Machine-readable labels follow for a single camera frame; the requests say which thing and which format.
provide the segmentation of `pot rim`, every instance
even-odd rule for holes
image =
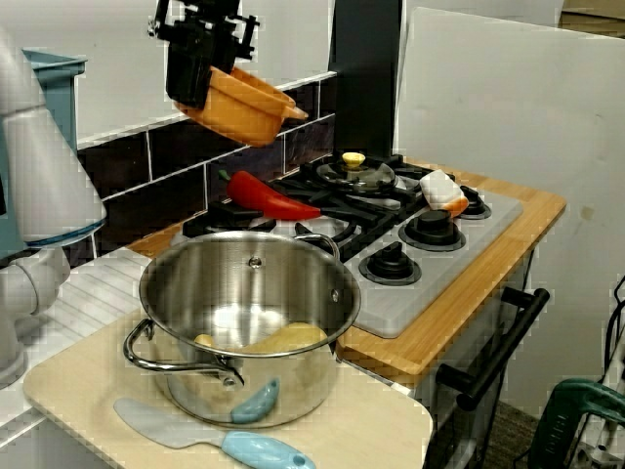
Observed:
[[[185,249],[185,247],[188,246],[190,243],[194,243],[194,242],[201,243],[205,241],[220,240],[220,239],[244,240],[246,238],[256,238],[256,240],[259,240],[259,241],[275,240],[275,241],[283,241],[283,242],[288,242],[288,243],[297,243],[298,248],[314,250],[315,254],[321,256],[322,258],[325,258],[327,261],[329,261],[330,263],[334,264],[339,269],[341,269],[343,271],[344,278],[349,283],[350,291],[352,293],[352,300],[353,300],[352,310],[350,311],[350,314],[348,315],[348,318],[345,321],[345,323],[333,334],[327,336],[325,339],[319,342],[316,342],[315,344],[312,344],[308,347],[303,347],[301,349],[296,349],[296,350],[292,350],[289,352],[276,352],[272,354],[250,354],[250,353],[240,353],[240,352],[234,352],[234,351],[229,351],[229,350],[216,349],[213,347],[200,345],[196,343],[194,340],[190,340],[186,338],[185,336],[183,336],[182,334],[180,334],[179,332],[173,330],[171,327],[168,327],[160,319],[156,318],[155,315],[151,313],[149,304],[147,303],[147,299],[146,299],[147,298],[146,290],[147,290],[148,277],[150,275],[150,272],[156,266],[157,262],[163,262],[163,261],[166,261],[168,258],[173,258],[178,252]],[[219,355],[221,357],[237,358],[237,359],[276,359],[276,358],[282,358],[282,357],[289,357],[289,356],[303,354],[304,352],[309,352],[311,350],[323,347],[324,345],[327,345],[330,342],[334,342],[343,334],[345,334],[345,332],[347,332],[347,330],[350,327],[352,327],[352,325],[354,324],[354,321],[360,311],[360,297],[361,297],[360,287],[358,286],[358,283],[355,280],[354,275],[349,271],[347,267],[345,267],[343,263],[341,263],[340,260],[335,259],[334,256],[331,256],[324,250],[316,246],[313,246],[312,244],[300,241],[291,236],[287,236],[283,234],[261,233],[261,232],[221,232],[221,233],[214,233],[214,234],[205,234],[202,236],[189,239],[188,241],[185,241],[184,243],[177,244],[175,246],[171,246],[167,248],[165,251],[161,252],[158,256],[152,259],[152,261],[147,265],[146,269],[142,273],[141,280],[139,283],[139,296],[141,299],[143,309],[146,312],[146,314],[149,316],[149,318],[153,320],[154,323],[156,323],[161,329],[163,329],[168,334],[176,337],[178,340],[182,340],[183,342],[190,345],[191,347],[195,347],[196,349],[199,349],[201,351],[210,352],[214,355]]]

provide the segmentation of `stove knob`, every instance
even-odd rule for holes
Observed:
[[[460,189],[464,193],[465,197],[469,199],[470,202],[472,200],[479,200],[479,192],[476,191],[475,189],[468,188],[467,186],[460,186]]]
[[[418,231],[434,232],[449,227],[451,214],[447,210],[431,210],[422,214],[416,221]]]
[[[469,205],[464,212],[462,212],[462,215],[478,216],[484,215],[487,212],[486,205],[484,205],[483,200],[479,197],[478,191],[468,188],[467,186],[460,186],[460,189],[469,200]]]
[[[431,210],[408,222],[405,234],[412,240],[429,245],[446,246],[460,239],[460,232],[447,210]]]
[[[399,241],[373,254],[367,265],[371,274],[380,278],[408,278],[414,273],[414,263],[403,253]]]

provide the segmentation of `dark tile backsplash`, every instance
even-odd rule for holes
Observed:
[[[284,161],[286,172],[318,159],[334,148],[334,116],[295,129],[285,134]]]
[[[154,179],[243,147],[189,120],[150,130],[148,137]]]
[[[285,122],[283,133],[262,149],[244,148],[199,124],[182,121],[81,150],[81,163],[100,196],[108,197],[106,224],[95,234],[98,255],[190,218],[205,209],[206,199],[224,199],[227,183],[219,179],[220,169],[230,174],[244,169],[269,181],[285,169],[292,171],[330,152],[334,135],[330,114],[336,101],[336,83],[330,80],[335,81],[330,78],[286,92],[309,119]],[[326,118],[317,121],[319,111]],[[65,254],[72,267],[91,261],[91,239],[67,247]]]
[[[319,92],[319,83],[309,83],[308,85],[300,86],[293,90],[285,91],[284,93],[288,95],[290,98],[295,100],[295,104],[299,109],[309,115],[309,118],[306,121],[296,120],[296,119],[286,119],[282,124],[282,130],[294,129],[295,127],[299,127],[300,125],[305,124],[306,122],[312,122],[316,120],[317,115],[317,104],[318,104],[318,92]]]
[[[337,77],[334,75],[327,80],[321,81],[319,84],[319,91],[321,93],[319,100],[319,117],[325,117],[326,115],[336,112],[336,80]]]
[[[99,255],[190,218],[204,210],[204,199],[200,166],[107,200],[106,224],[96,232]]]
[[[62,250],[72,269],[94,260],[94,246],[90,236],[65,246]]]
[[[78,160],[101,198],[126,191],[149,180],[146,134],[123,137],[82,149]]]
[[[220,170],[226,170],[228,174],[245,170],[261,181],[270,181],[284,174],[283,155],[284,136],[279,136],[275,142],[261,149],[244,149],[208,163],[208,199],[214,201],[227,198],[227,182],[219,178]]]

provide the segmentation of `orange bowl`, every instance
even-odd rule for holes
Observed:
[[[250,147],[264,147],[275,140],[284,119],[308,117],[287,95],[240,68],[234,67],[230,75],[213,66],[211,71],[204,109],[175,105],[213,132]]]

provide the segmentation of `light blue spatula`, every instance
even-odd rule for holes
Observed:
[[[255,469],[315,469],[306,455],[274,438],[217,430],[127,398],[117,400],[113,407],[128,426],[165,447],[179,449],[208,443]]]

